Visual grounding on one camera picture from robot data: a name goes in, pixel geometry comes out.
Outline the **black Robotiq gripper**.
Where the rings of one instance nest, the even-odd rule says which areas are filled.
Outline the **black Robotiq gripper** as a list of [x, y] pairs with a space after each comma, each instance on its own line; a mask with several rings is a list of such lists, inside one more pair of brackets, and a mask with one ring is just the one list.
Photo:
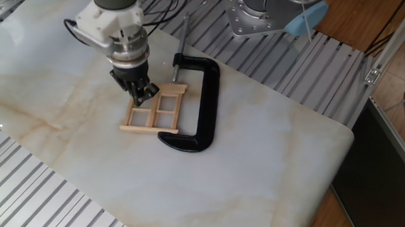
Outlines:
[[144, 101], [153, 98], [158, 92], [157, 85], [148, 78], [148, 62], [131, 69], [122, 69], [116, 66], [110, 72], [111, 77], [121, 89], [129, 91], [135, 106], [140, 106]]

